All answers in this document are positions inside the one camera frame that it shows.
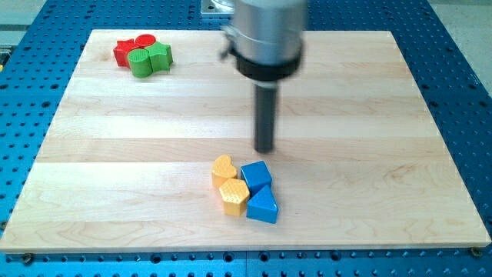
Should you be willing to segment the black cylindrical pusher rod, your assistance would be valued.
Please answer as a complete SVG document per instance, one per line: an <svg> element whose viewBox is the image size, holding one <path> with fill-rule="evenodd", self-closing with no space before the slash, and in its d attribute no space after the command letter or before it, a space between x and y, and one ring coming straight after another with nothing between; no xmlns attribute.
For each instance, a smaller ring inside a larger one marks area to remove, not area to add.
<svg viewBox="0 0 492 277"><path fill-rule="evenodd" d="M274 147L274 122L277 103L277 86L254 86L254 149L268 153Z"/></svg>

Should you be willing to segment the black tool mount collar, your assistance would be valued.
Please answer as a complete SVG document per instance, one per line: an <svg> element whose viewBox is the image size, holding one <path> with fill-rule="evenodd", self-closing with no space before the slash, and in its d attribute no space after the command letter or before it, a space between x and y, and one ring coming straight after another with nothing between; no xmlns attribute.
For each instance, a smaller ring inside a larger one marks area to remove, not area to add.
<svg viewBox="0 0 492 277"><path fill-rule="evenodd" d="M262 65L246 59L231 44L231 55L235 57L235 68L243 76L257 82L277 82L292 76L301 65L303 52L303 44L301 44L292 59L277 65Z"/></svg>

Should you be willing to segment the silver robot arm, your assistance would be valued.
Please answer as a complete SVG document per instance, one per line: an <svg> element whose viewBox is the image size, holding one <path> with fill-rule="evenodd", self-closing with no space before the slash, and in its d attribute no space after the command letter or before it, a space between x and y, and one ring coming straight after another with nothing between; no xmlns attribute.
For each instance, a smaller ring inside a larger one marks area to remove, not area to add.
<svg viewBox="0 0 492 277"><path fill-rule="evenodd" d="M274 149L278 82L292 76L303 58L306 0L238 0L221 59L235 57L235 68L254 84L254 149Z"/></svg>

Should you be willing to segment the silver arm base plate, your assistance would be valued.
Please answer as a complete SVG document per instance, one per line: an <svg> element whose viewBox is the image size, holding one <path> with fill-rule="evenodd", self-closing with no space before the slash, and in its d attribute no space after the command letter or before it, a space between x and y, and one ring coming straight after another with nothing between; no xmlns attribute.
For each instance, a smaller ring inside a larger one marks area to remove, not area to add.
<svg viewBox="0 0 492 277"><path fill-rule="evenodd" d="M234 13L235 0L201 0L202 15L230 15Z"/></svg>

